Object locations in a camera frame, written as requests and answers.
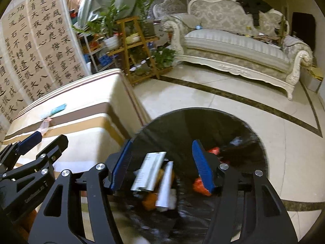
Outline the teal paper packet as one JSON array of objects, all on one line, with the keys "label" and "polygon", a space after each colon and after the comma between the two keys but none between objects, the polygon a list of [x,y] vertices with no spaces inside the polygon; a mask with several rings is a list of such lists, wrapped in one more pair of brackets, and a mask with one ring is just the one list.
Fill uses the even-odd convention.
[{"label": "teal paper packet", "polygon": [[50,118],[50,117],[52,117],[53,115],[55,115],[55,114],[57,114],[57,113],[59,113],[59,112],[65,110],[65,109],[66,109],[66,106],[67,106],[67,105],[64,103],[64,104],[62,104],[62,105],[60,105],[60,106],[58,106],[58,107],[52,109],[49,113],[45,114],[45,115],[42,117],[42,120],[45,120],[45,119],[47,119],[47,118]]}]

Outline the white tube package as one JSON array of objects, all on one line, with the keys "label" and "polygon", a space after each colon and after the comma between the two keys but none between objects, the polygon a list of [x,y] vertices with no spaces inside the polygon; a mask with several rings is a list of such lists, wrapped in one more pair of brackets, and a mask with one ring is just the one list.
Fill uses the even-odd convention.
[{"label": "white tube package", "polygon": [[173,161],[169,161],[166,164],[164,175],[158,191],[158,197],[155,203],[155,206],[159,211],[166,211],[169,209],[170,190],[172,186],[172,170]]}]

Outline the silver white box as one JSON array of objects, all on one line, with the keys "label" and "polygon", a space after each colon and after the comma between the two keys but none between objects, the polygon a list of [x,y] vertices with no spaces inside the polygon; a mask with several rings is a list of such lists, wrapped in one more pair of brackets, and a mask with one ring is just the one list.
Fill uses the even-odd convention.
[{"label": "silver white box", "polygon": [[150,152],[148,153],[137,172],[137,176],[131,187],[132,191],[151,192],[155,188],[159,170],[165,158],[166,152]]}]

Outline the orange plastic wrapper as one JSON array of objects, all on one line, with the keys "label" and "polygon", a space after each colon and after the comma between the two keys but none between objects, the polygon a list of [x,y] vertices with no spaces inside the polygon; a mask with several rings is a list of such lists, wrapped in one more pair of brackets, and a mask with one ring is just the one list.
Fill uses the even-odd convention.
[{"label": "orange plastic wrapper", "polygon": [[[164,170],[160,169],[158,172],[157,180],[155,182],[154,191],[146,194],[142,200],[142,205],[147,211],[152,211],[156,209],[155,203],[158,199],[159,186],[163,175],[164,175]],[[176,203],[177,203],[177,190],[175,188],[171,188],[170,197],[169,197],[169,210],[176,209]]]}]

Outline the black lined trash bin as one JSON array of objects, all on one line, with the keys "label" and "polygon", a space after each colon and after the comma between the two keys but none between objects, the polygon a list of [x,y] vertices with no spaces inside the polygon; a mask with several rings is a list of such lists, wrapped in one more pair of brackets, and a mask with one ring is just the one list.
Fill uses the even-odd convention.
[{"label": "black lined trash bin", "polygon": [[121,208],[135,229],[150,243],[202,243],[223,187],[222,163],[248,175],[267,171],[264,146],[252,128],[239,118],[214,109],[191,107],[171,111],[143,127],[133,138],[130,172],[144,157],[165,152],[173,162],[177,202],[174,210],[147,211],[122,186]]}]

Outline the striped tablecloth table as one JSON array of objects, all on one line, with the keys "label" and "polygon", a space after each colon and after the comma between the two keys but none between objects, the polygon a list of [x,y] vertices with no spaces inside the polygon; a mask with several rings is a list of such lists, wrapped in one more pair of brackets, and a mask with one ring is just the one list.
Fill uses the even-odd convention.
[{"label": "striped tablecloth table", "polygon": [[122,147],[127,139],[152,119],[120,69],[110,69],[69,83],[24,108],[12,122],[2,146],[22,141],[40,130],[45,115],[51,116],[41,143],[18,159],[18,166],[34,160],[37,153],[63,134],[68,147],[54,163],[54,175],[64,169],[89,170]]}]

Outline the calligraphy folding screen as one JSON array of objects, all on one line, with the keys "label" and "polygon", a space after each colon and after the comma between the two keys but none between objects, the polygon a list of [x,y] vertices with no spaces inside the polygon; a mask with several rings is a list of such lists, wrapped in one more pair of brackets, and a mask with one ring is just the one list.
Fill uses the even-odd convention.
[{"label": "calligraphy folding screen", "polygon": [[1,17],[1,140],[28,105],[89,75],[66,0],[11,0]]}]

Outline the wooden plant stand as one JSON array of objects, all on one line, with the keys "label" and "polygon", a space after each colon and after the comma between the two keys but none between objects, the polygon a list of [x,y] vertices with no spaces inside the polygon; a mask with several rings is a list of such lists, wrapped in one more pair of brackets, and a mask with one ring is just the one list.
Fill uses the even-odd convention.
[{"label": "wooden plant stand", "polygon": [[[139,41],[127,43],[127,23],[133,24],[135,31],[138,33]],[[150,42],[155,42],[159,38],[157,36],[145,38],[137,16],[117,20],[116,24],[119,31],[118,37],[122,39],[122,45],[118,49],[109,51],[107,56],[122,55],[121,67],[131,85],[136,85],[151,77],[156,76],[159,78],[158,69],[148,46]]]}]

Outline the cardboard box beside sofa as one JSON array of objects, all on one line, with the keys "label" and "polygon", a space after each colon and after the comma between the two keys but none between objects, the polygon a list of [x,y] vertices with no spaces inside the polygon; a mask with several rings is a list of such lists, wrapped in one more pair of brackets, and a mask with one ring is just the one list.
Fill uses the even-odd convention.
[{"label": "cardboard box beside sofa", "polygon": [[319,67],[302,68],[300,80],[303,85],[311,90],[312,92],[317,92],[321,86],[324,74]]}]

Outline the potted plant white pot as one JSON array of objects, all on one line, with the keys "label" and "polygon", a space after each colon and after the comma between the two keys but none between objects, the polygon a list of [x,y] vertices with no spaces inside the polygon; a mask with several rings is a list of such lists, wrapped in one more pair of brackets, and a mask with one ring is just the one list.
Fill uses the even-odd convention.
[{"label": "potted plant white pot", "polygon": [[116,0],[111,0],[110,5],[100,11],[98,18],[88,21],[83,29],[72,26],[73,30],[82,34],[90,34],[100,39],[104,46],[113,51],[119,48],[117,31],[117,17],[119,13],[129,9],[127,5],[117,8]]}]

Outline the small floor green plant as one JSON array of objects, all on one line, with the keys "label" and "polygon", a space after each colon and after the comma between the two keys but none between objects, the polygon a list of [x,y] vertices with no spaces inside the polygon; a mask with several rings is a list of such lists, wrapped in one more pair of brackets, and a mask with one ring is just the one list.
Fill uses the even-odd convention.
[{"label": "small floor green plant", "polygon": [[175,58],[175,50],[169,49],[167,47],[160,47],[154,51],[153,56],[158,69],[167,68],[172,66]]}]

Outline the ornate white grey sofa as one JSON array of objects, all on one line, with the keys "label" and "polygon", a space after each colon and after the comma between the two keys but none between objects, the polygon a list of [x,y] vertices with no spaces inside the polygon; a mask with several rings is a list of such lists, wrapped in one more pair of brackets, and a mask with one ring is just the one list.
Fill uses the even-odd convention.
[{"label": "ornate white grey sofa", "polygon": [[312,50],[289,34],[285,16],[259,13],[259,27],[236,0],[191,0],[187,12],[163,16],[175,62],[189,62],[284,89],[288,99]]}]

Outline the tall green potted plant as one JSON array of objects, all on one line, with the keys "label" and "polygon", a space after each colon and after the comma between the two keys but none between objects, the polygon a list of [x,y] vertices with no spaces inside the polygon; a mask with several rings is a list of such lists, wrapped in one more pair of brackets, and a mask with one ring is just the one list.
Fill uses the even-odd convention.
[{"label": "tall green potted plant", "polygon": [[155,0],[135,0],[138,8],[139,25],[144,37],[155,36],[154,22],[150,19],[150,7]]}]

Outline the black garment on sofa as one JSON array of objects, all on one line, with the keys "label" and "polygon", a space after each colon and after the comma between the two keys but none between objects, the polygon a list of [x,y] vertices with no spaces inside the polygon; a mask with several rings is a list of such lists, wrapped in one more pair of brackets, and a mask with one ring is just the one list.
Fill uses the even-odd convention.
[{"label": "black garment on sofa", "polygon": [[246,14],[251,14],[253,18],[254,27],[259,27],[259,13],[266,13],[272,7],[263,0],[236,0],[240,3]]}]

